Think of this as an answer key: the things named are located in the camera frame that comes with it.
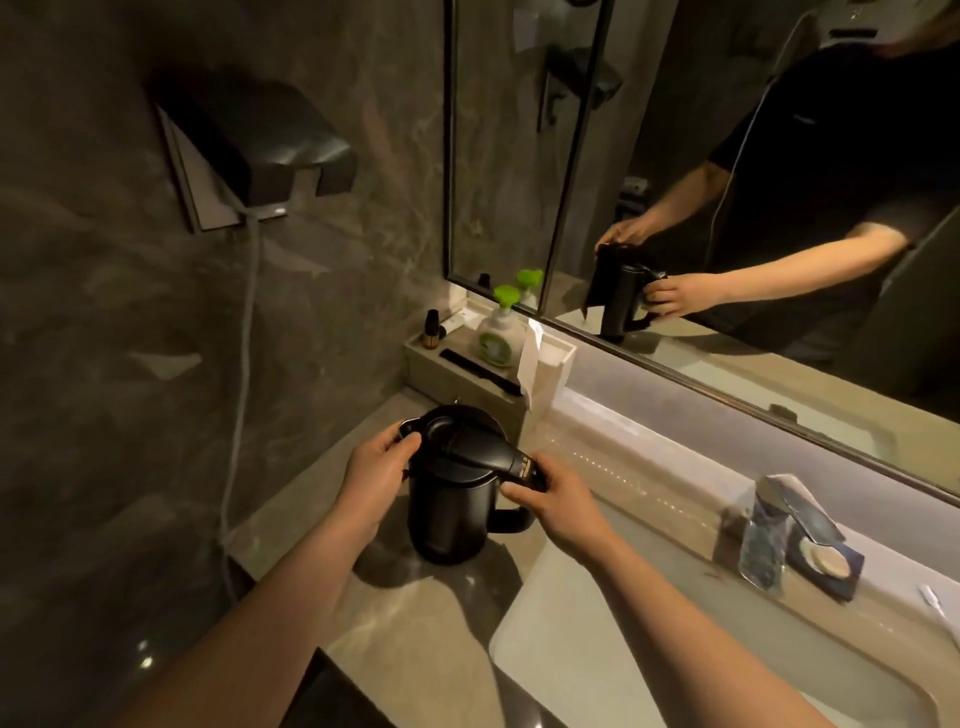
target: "reflected soap dispenser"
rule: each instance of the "reflected soap dispenser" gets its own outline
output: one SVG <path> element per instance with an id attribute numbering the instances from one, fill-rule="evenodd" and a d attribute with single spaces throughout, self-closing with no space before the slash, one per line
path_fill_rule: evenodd
<path id="1" fill-rule="evenodd" d="M 543 271 L 528 270 L 524 268 L 516 274 L 516 284 L 520 287 L 520 304 L 527 308 L 537 310 L 536 290 L 543 283 Z"/>
<path id="2" fill-rule="evenodd" d="M 477 350 L 480 358 L 495 367 L 513 367 L 520 360 L 526 338 L 526 327 L 512 309 L 520 292 L 512 285 L 498 285 L 493 297 L 500 306 L 477 327 Z"/>

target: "mirror frame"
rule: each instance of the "mirror frame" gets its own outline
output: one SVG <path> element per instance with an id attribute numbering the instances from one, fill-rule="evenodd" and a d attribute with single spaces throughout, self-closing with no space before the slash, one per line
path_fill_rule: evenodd
<path id="1" fill-rule="evenodd" d="M 607 35 L 610 30 L 611 19 L 613 15 L 613 5 L 616 0 L 600 0 L 600 9 L 597 15 L 597 25 L 593 34 L 593 42 L 590 47 L 590 56 L 587 66 L 588 87 L 596 78 L 597 68 L 603 56 L 607 45 Z M 453 231 L 454 231 L 454 209 L 456 207 L 456 101 L 457 101 L 457 32 L 458 13 L 457 0 L 444 0 L 444 222 L 443 222 L 443 242 L 444 242 L 444 278 L 452 283 L 466 288 L 468 291 L 476 293 L 484 298 L 491 299 L 491 291 L 481 288 L 476 281 L 468 280 L 463 276 L 458 276 L 453 271 Z M 579 328 L 573 327 L 556 319 L 548 318 L 545 315 L 546 302 L 549 297 L 553 274 L 557 267 L 557 248 L 564 231 L 566 223 L 566 214 L 570 204 L 570 197 L 573 191 L 573 185 L 576 182 L 577 168 L 580 161 L 580 153 L 583 149 L 584 137 L 586 135 L 587 125 L 590 118 L 591 108 L 587 103 L 588 99 L 580 102 L 577 112 L 577 121 L 573 131 L 573 140 L 571 142 L 570 155 L 567 160 L 564 184 L 561 191 L 560 203 L 557 209 L 557 218 L 554 223 L 553 234 L 550 240 L 550 249 L 547 254 L 546 266 L 543 273 L 543 285 L 540 289 L 540 300 L 537 310 L 534 311 L 526 306 L 516 305 L 515 309 L 531 318 L 542 322 L 543 324 L 562 331 L 567 336 L 576 339 L 584 344 L 596 347 L 608 352 L 620 359 L 629 361 L 643 369 L 654 372 L 670 381 L 677 382 L 688 389 L 692 389 L 698 394 L 708 397 L 712 400 L 726 404 L 728 407 L 750 415 L 758 420 L 772 425 L 777 429 L 789 432 L 802 440 L 817 445 L 821 448 L 842 455 L 858 465 L 869 468 L 872 471 L 881 473 L 907 485 L 915 490 L 921 491 L 938 500 L 948 503 L 956 508 L 960 508 L 960 495 L 957 495 L 941 485 L 928 481 L 913 473 L 902 470 L 884 460 L 868 455 L 862 450 L 850 447 L 844 443 L 827 437 L 815 430 L 808 429 L 802 425 L 797 425 L 782 417 L 761 409 L 745 400 L 727 394 L 690 376 L 666 367 L 651 359 L 646 359 L 632 352 L 625 352 L 617 346 L 610 344 L 596 336 L 592 336 Z"/>

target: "forearm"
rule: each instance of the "forearm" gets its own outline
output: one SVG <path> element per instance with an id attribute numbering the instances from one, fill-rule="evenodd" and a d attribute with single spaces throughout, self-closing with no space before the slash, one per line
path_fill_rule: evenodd
<path id="1" fill-rule="evenodd" d="M 618 537 L 596 549 L 590 570 L 671 728 L 829 728 Z"/>
<path id="2" fill-rule="evenodd" d="M 723 192 L 730 174 L 712 162 L 704 162 L 687 172 L 643 215 L 649 222 L 648 234 L 678 225 Z"/>
<path id="3" fill-rule="evenodd" d="M 115 728 L 278 726 L 367 534 L 336 514 L 145 685 Z"/>
<path id="4" fill-rule="evenodd" d="M 869 226 L 861 233 L 751 268 L 719 274 L 723 303 L 769 301 L 866 276 L 905 247 L 897 231 Z"/>

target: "small bottle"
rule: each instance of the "small bottle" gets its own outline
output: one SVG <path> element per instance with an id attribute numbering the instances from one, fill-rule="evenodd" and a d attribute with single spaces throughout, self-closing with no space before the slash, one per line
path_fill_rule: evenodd
<path id="1" fill-rule="evenodd" d="M 420 342 L 425 349 L 436 349 L 441 340 L 440 311 L 431 308 L 426 312 L 426 321 L 423 322 L 423 333 Z"/>
<path id="2" fill-rule="evenodd" d="M 477 328 L 480 357 L 495 367 L 512 367 L 520 360 L 526 327 L 512 306 L 520 300 L 520 292 L 512 285 L 498 285 L 493 297 L 500 306 Z"/>
<path id="3" fill-rule="evenodd" d="M 537 310 L 537 294 L 534 291 L 543 282 L 543 271 L 524 268 L 516 274 L 516 284 L 520 287 L 520 304 Z"/>

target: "black electric kettle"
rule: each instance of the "black electric kettle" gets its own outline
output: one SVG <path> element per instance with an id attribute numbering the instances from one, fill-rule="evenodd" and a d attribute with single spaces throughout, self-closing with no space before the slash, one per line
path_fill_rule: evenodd
<path id="1" fill-rule="evenodd" d="M 534 522 L 526 508 L 496 507 L 504 481 L 545 492 L 546 478 L 489 414 L 445 404 L 400 425 L 401 438 L 412 432 L 422 443 L 410 460 L 407 527 L 424 559 L 461 564 L 480 552 L 488 533 L 519 533 Z"/>
<path id="2" fill-rule="evenodd" d="M 630 331 L 648 328 L 657 318 L 647 314 L 635 319 L 636 310 L 646 303 L 643 288 L 667 275 L 651 267 L 652 259 L 637 245 L 610 243 L 597 251 L 596 267 L 583 311 L 592 306 L 604 306 L 600 324 L 600 338 L 614 344 L 623 343 Z"/>

